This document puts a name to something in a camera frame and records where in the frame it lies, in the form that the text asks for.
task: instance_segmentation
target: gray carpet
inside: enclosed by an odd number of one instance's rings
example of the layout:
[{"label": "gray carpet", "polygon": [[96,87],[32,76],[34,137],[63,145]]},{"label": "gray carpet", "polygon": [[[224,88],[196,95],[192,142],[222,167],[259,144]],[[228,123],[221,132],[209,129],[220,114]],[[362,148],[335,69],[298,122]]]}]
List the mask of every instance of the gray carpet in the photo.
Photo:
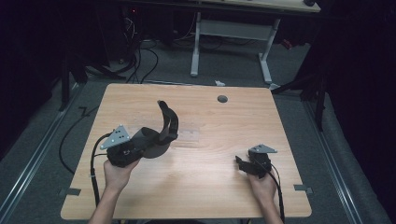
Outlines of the gray carpet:
[{"label": "gray carpet", "polygon": [[[210,43],[205,48],[214,48]],[[256,53],[247,54],[244,48],[257,51],[261,43],[255,42],[240,49],[236,45],[222,45],[218,49],[201,51],[198,77],[190,77],[192,46],[174,45],[166,47],[157,45],[154,50],[159,56],[159,63],[146,81],[166,81],[190,83],[197,85],[215,85],[219,80],[226,86],[263,87],[262,72]],[[275,84],[292,81],[294,75],[307,53],[309,46],[286,50],[274,45],[268,63]],[[141,78],[155,64],[155,56],[142,50],[142,63],[138,71]],[[88,83],[70,106],[59,130],[49,143],[48,153],[37,169],[32,181],[23,193],[19,203],[9,217],[8,223],[85,223],[86,221],[62,220],[60,212],[64,196],[61,189],[67,189],[73,176],[61,165],[58,148],[67,130],[81,118],[81,107],[87,110],[100,104],[106,85],[111,82],[106,77],[90,76]],[[349,219],[334,186],[329,167],[322,152],[322,144],[312,124],[311,116],[306,111],[305,103],[300,101],[297,91],[286,91],[275,95],[276,106],[284,125],[290,147],[297,162],[303,183],[313,190],[308,194],[312,206],[312,215],[307,218],[287,218],[287,223],[349,223]],[[0,199],[5,200],[23,168],[35,152],[51,122],[57,116],[61,105],[60,85],[53,90],[54,96],[32,117],[29,126],[21,135],[8,155],[0,162],[2,188]],[[390,223],[381,205],[376,200],[368,181],[354,159],[347,142],[343,138],[331,102],[327,99],[327,109],[323,117],[324,134],[333,155],[337,160],[346,183],[351,190],[363,223]],[[64,141],[64,161],[74,170],[85,146],[95,112],[76,125]],[[253,223],[263,223],[254,219]]]}]

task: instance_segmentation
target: silver bracket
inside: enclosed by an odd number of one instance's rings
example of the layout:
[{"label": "silver bracket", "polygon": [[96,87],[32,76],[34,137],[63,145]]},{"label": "silver bracket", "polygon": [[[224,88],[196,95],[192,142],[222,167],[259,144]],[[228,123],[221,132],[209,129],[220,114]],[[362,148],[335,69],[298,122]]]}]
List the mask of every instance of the silver bracket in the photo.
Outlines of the silver bracket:
[{"label": "silver bracket", "polygon": [[128,142],[131,136],[126,132],[124,126],[120,126],[107,138],[107,140],[100,146],[100,149],[114,147],[116,145]]},{"label": "silver bracket", "polygon": [[248,151],[256,152],[256,153],[277,153],[277,150],[268,147],[264,144],[259,144],[255,147],[251,147]]}]

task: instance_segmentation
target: round hole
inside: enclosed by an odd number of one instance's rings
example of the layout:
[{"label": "round hole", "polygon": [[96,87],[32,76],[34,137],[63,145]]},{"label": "round hole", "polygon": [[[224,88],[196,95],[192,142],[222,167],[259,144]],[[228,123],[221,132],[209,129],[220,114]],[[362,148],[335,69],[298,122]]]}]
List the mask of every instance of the round hole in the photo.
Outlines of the round hole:
[{"label": "round hole", "polygon": [[218,101],[219,101],[220,103],[227,103],[228,98],[227,98],[227,96],[225,96],[225,95],[220,95],[220,96],[218,96]]}]

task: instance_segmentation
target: desk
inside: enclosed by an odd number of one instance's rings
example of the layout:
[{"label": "desk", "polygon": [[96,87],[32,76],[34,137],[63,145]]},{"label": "desk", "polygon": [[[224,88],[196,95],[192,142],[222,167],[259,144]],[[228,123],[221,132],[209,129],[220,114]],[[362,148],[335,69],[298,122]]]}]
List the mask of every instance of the desk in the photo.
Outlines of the desk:
[{"label": "desk", "polygon": [[[226,5],[235,5],[240,7],[263,7],[275,10],[292,10],[299,12],[319,12],[320,8],[317,4],[308,7],[302,0],[201,0],[205,3],[221,3]],[[191,76],[198,76],[199,67],[199,41],[200,35],[219,35],[228,37],[237,37],[245,39],[263,40],[265,44],[262,47],[262,53],[259,54],[259,60],[262,67],[262,75],[264,81],[268,84],[272,83],[270,71],[268,69],[267,57],[270,48],[274,42],[276,31],[280,19],[275,19],[272,26],[246,24],[239,22],[228,21],[212,21],[202,20],[201,13],[197,13],[197,20],[195,25],[195,45],[192,54],[191,62]]]},{"label": "desk", "polygon": [[[220,103],[219,95],[228,102]],[[261,217],[248,178],[234,161],[235,156],[247,161],[248,148],[259,143],[278,151],[269,156],[280,174],[286,217],[311,214],[305,192],[294,190],[302,180],[268,89],[110,84],[71,183],[81,192],[66,196],[62,218],[89,219],[95,208],[90,158],[96,140],[120,124],[128,132],[142,126],[160,131],[157,100],[177,113],[179,138],[161,157],[139,162],[115,219]],[[100,194],[105,160],[96,157],[94,164]]]}]

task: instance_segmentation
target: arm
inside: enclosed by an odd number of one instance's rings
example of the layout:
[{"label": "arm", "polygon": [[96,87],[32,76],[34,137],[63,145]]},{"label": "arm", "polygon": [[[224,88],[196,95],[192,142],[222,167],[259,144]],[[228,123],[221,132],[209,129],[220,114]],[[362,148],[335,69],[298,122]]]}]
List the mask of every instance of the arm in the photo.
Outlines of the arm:
[{"label": "arm", "polygon": [[116,208],[117,199],[129,182],[132,170],[139,161],[134,161],[124,168],[113,166],[110,161],[105,161],[106,187],[98,206],[88,223],[111,223]]},{"label": "arm", "polygon": [[276,193],[276,184],[271,176],[266,175],[264,178],[259,179],[255,175],[247,175],[250,181],[253,194],[256,197],[262,215],[264,216],[265,223],[278,224],[283,223],[280,219],[279,212],[274,203],[274,196]]}]

